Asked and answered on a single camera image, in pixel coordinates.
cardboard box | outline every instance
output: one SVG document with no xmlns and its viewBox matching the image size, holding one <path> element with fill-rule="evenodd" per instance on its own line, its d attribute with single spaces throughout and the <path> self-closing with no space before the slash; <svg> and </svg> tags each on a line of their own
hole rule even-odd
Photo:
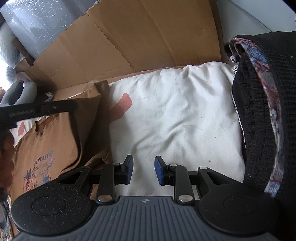
<svg viewBox="0 0 296 241">
<path fill-rule="evenodd" d="M 144 70 L 221 61 L 209 0 L 101 0 L 28 68 L 63 89 Z"/>
</svg>

pink stain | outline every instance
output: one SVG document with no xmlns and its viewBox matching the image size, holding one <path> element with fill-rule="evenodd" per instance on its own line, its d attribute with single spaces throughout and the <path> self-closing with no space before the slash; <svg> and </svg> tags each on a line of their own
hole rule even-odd
<svg viewBox="0 0 296 241">
<path fill-rule="evenodd" d="M 17 136 L 20 136 L 21 134 L 23 134 L 24 130 L 25 130 L 25 123 L 22 121 L 22 123 L 17 131 Z"/>
<path fill-rule="evenodd" d="M 130 96 L 127 93 L 124 93 L 121 99 L 113 106 L 109 111 L 109 122 L 119 120 L 123 117 L 124 113 L 131 107 L 133 104 Z"/>
</svg>

white pillow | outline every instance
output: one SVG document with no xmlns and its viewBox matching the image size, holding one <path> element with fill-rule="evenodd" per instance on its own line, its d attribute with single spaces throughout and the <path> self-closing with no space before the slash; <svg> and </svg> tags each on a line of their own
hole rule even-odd
<svg viewBox="0 0 296 241">
<path fill-rule="evenodd" d="M 207 166 L 243 181 L 241 131 L 231 98 L 233 70 L 210 62 L 164 69 L 110 84 L 110 143 L 114 162 L 134 157 L 129 185 L 119 195 L 166 196 L 154 157 L 196 171 Z"/>
</svg>

metal bolt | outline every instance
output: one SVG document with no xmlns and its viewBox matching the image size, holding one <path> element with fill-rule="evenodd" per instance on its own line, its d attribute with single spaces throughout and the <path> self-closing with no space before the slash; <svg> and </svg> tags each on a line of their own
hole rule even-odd
<svg viewBox="0 0 296 241">
<path fill-rule="evenodd" d="M 193 197 L 187 194 L 183 194 L 183 195 L 180 195 L 178 199 L 180 202 L 186 203 L 186 202 L 191 202 L 193 200 Z"/>
<path fill-rule="evenodd" d="M 112 200 L 112 196 L 107 195 L 107 194 L 98 196 L 98 201 L 99 202 L 109 202 L 111 200 Z"/>
</svg>

plastic wrap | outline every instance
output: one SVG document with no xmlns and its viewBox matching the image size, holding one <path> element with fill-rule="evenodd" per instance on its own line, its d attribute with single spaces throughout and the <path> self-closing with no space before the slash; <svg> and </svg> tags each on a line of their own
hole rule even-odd
<svg viewBox="0 0 296 241">
<path fill-rule="evenodd" d="M 0 12 L 27 51 L 37 58 L 95 0 L 9 0 Z"/>
</svg>

